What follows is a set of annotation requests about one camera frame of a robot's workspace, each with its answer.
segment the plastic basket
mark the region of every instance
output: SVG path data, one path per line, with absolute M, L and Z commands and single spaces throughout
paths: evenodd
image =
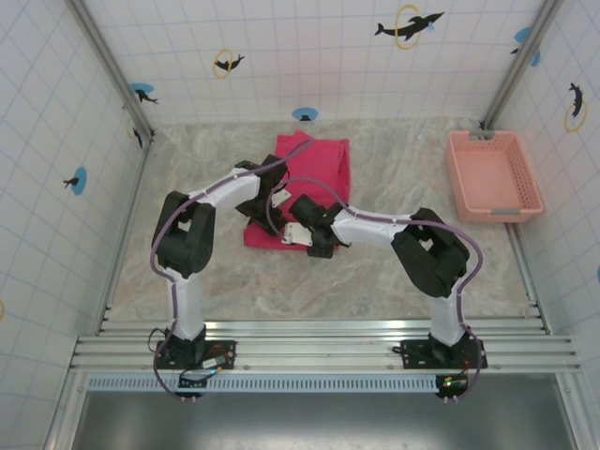
M 453 131 L 446 162 L 463 222 L 524 222 L 544 211 L 518 135 L 512 131 Z

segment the wire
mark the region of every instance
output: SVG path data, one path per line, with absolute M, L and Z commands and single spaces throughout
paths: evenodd
M 167 219 L 165 224 L 160 229 L 160 232 L 158 232 L 157 238 L 155 239 L 154 243 L 152 244 L 152 249 L 150 250 L 150 267 L 152 268 L 152 271 L 155 274 L 157 274 L 160 277 L 166 278 L 168 281 L 171 282 L 172 323 L 171 323 L 171 328 L 167 332 L 167 336 L 165 336 L 165 339 L 162 341 L 162 343 L 157 347 L 157 349 L 155 351 L 155 355 L 154 355 L 154 359 L 153 359 L 153 363 L 152 363 L 152 369 L 154 371 L 155 376 L 157 377 L 157 381 L 158 381 L 158 384 L 160 384 L 160 387 L 162 387 L 162 389 L 167 394 L 169 394 L 172 398 L 174 398 L 175 400 L 181 400 L 182 402 L 184 402 L 185 398 L 175 394 L 174 391 L 171 388 L 169 388 L 169 386 L 167 386 L 167 384 L 162 380 L 162 378 L 160 378 L 160 374 L 158 373 L 158 358 L 160 357 L 160 353 L 166 348 L 169 340 L 173 337 L 173 330 L 177 326 L 177 322 L 179 320 L 179 310 L 178 310 L 178 306 L 177 306 L 177 286 L 175 284 L 174 277 L 172 277 L 169 274 L 167 274 L 166 272 L 163 272 L 160 269 L 158 269 L 158 266 L 157 266 L 158 246 L 160 246 L 160 243 L 162 242 L 163 237 L 165 236 L 167 231 L 171 228 L 171 226 L 173 225 L 173 223 L 175 222 L 177 217 L 181 213 L 183 213 L 191 204 L 206 197 L 214 190 L 230 183 L 231 181 L 233 181 L 237 178 L 241 178 L 244 176 L 250 176 L 253 174 L 264 173 L 264 172 L 267 172 L 267 171 L 273 169 L 274 167 L 278 166 L 279 164 L 283 164 L 284 162 L 286 162 L 286 161 L 300 155 L 302 152 L 306 151 L 312 145 L 312 143 L 313 143 L 313 139 L 306 139 L 306 140 L 298 143 L 297 145 L 295 145 L 288 156 L 283 157 L 282 159 L 280 159 L 278 161 L 275 161 L 271 164 L 267 164 L 266 166 L 259 167 L 257 169 L 252 169 L 251 171 L 240 172 L 235 175 L 228 176 L 228 177 L 216 182 L 213 186 L 209 187 L 206 191 L 203 191 L 200 194 L 195 195 L 194 197 L 190 198 L 189 200 L 187 200 L 183 204 L 181 204 L 181 206 L 179 206 L 169 216 L 169 218 Z
M 156 331 L 159 331 L 160 333 L 162 333 L 162 336 L 165 336 L 167 334 L 166 331 L 161 330 L 160 328 L 155 328 L 154 330 L 152 330 L 150 332 L 150 336 L 148 336 L 148 350 L 152 353 L 155 353 L 157 351 L 157 349 L 153 349 L 152 347 L 150 347 L 150 339 L 152 339 L 152 336 L 156 333 Z
M 479 380 L 479 375 L 481 373 L 481 366 L 483 364 L 482 357 L 481 357 L 481 352 L 483 350 L 482 346 L 481 346 L 481 341 L 477 338 L 477 336 L 475 335 L 475 333 L 473 332 L 471 327 L 466 323 L 464 314 L 462 312 L 462 291 L 473 280 L 473 278 L 479 273 L 479 271 L 481 270 L 481 267 L 484 264 L 484 253 L 483 253 L 483 250 L 477 244 L 477 242 L 472 237 L 470 237 L 468 234 L 466 234 L 464 231 L 459 230 L 458 228 L 452 227 L 450 225 L 446 225 L 445 223 L 434 222 L 431 220 L 416 220 L 416 219 L 395 218 L 395 217 L 393 217 L 393 218 L 376 217 L 376 216 L 371 216 L 369 214 L 359 213 L 359 212 L 351 209 L 351 207 L 346 202 L 344 202 L 341 199 L 341 197 L 339 197 L 338 193 L 335 192 L 331 187 L 329 187 L 323 181 L 316 180 L 314 178 L 304 177 L 304 176 L 298 176 L 298 177 L 294 177 L 294 178 L 289 178 L 288 180 L 285 180 L 285 181 L 281 181 L 269 193 L 266 204 L 271 204 L 271 197 L 273 197 L 273 194 L 275 193 L 276 189 L 284 188 L 285 186 L 289 185 L 290 183 L 295 183 L 297 181 L 306 181 L 309 183 L 314 183 L 314 184 L 326 189 L 327 191 L 329 191 L 329 193 L 331 195 L 334 196 L 334 198 L 341 205 L 341 207 L 344 209 L 344 211 L 346 211 L 348 214 L 350 214 L 354 218 L 360 218 L 362 220 L 369 220 L 369 221 L 377 222 L 377 223 L 388 223 L 388 224 L 391 223 L 391 224 L 396 224 L 396 225 L 417 225 L 417 226 L 422 226 L 422 227 L 438 228 L 440 230 L 445 230 L 447 232 L 457 235 L 458 237 L 467 241 L 469 243 L 469 245 L 471 245 L 471 247 L 475 250 L 475 253 L 477 254 L 477 264 L 475 265 L 475 267 L 471 271 L 471 273 L 460 281 L 460 284 L 457 287 L 458 323 L 460 324 L 462 329 L 464 329 L 465 332 L 471 337 L 471 339 L 473 339 L 473 341 L 475 342 L 475 344 L 477 346 L 477 369 L 475 371 L 475 374 L 473 375 L 472 382 L 469 384 L 469 387 L 467 388 L 467 390 L 465 392 L 463 392 L 460 396 L 458 396 L 458 398 L 465 398 L 466 396 L 468 396 L 469 393 L 473 390 L 473 387 L 477 384 L 477 382 Z M 271 215 L 270 215 L 270 211 L 269 211 L 268 207 L 266 208 L 266 219 L 267 219 L 269 225 L 271 226 L 271 228 L 273 229 L 273 231 L 279 237 L 279 239 L 283 240 L 283 235 L 279 232 L 279 230 L 273 224 L 273 220 L 271 219 Z

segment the metal frame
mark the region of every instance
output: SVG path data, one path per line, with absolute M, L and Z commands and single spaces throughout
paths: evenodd
M 148 140 L 150 140 L 153 133 L 152 126 L 144 114 L 140 103 L 131 92 L 125 75 L 123 75 L 121 68 L 114 59 L 104 37 L 100 34 L 84 1 L 65 0 L 65 3 L 75 18 L 75 21 L 80 26 L 83 35 L 87 38 L 87 41 L 94 50 L 98 61 L 106 70 L 106 73 L 112 82 L 112 86 L 119 94 L 119 97 L 124 101 L 125 108 L 129 112 L 129 115 L 131 115 L 131 120 L 135 124 L 136 129 L 145 134 Z
M 523 42 L 523 45 L 521 45 L 518 50 L 515 62 L 510 67 L 508 74 L 502 81 L 498 93 L 494 96 L 494 100 L 492 101 L 489 110 L 487 110 L 486 117 L 483 120 L 484 128 L 492 129 L 496 125 L 496 121 L 500 117 L 504 106 L 506 106 L 510 96 L 515 92 L 518 81 L 525 73 L 525 70 L 527 70 L 535 53 L 539 50 L 542 38 L 549 29 L 563 3 L 564 0 L 546 0 L 544 5 L 542 5 L 537 17 L 533 21 L 527 39 L 525 39 L 525 42 Z

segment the pink cloth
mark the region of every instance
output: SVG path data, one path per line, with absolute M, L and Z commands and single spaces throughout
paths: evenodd
M 288 156 L 295 145 L 308 138 L 310 136 L 300 130 L 292 136 L 277 136 L 275 155 L 281 158 Z M 315 178 L 331 187 L 344 202 L 350 200 L 350 144 L 347 139 L 339 141 L 315 139 L 307 150 L 290 159 L 287 166 L 291 178 L 296 176 Z M 288 210 L 302 194 L 307 194 L 316 203 L 325 207 L 336 202 L 333 195 L 314 183 L 298 181 L 290 183 L 285 188 L 290 191 L 292 197 L 279 209 L 289 222 L 295 222 L 295 219 Z M 286 246 L 279 238 L 270 236 L 254 223 L 244 229 L 244 245 L 273 250 L 306 249 L 305 246 Z

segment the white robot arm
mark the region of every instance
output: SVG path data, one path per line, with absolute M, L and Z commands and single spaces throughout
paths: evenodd
M 468 250 L 449 231 L 397 223 L 407 220 L 443 223 L 440 218 L 425 208 L 416 215 L 394 217 L 361 212 L 355 208 L 349 210 L 347 205 L 340 203 L 324 208 L 302 195 L 290 208 L 297 223 L 286 224 L 270 197 L 287 171 L 285 164 L 265 172 L 248 173 L 273 165 L 273 160 L 277 160 L 276 157 L 269 156 L 262 166 L 243 161 L 207 189 L 187 195 L 175 191 L 167 196 L 153 243 L 175 210 L 206 192 L 179 214 L 157 245 L 158 264 L 174 280 L 169 282 L 175 288 L 169 289 L 171 313 L 176 321 L 166 357 L 179 359 L 177 366 L 183 368 L 202 363 L 205 325 L 201 312 L 201 271 L 212 254 L 216 220 L 223 212 L 235 208 L 266 232 L 275 235 L 279 232 L 269 226 L 266 214 L 268 202 L 271 203 L 268 205 L 269 216 L 275 228 L 278 231 L 285 228 L 284 242 L 307 245 L 308 256 L 331 258 L 334 247 L 349 247 L 352 243 L 393 249 L 412 283 L 428 295 L 431 310 L 429 353 L 441 361 L 456 359 L 457 354 L 463 354 L 469 336 L 458 316 L 456 286 L 466 273 Z M 179 226 L 188 222 L 188 230 Z

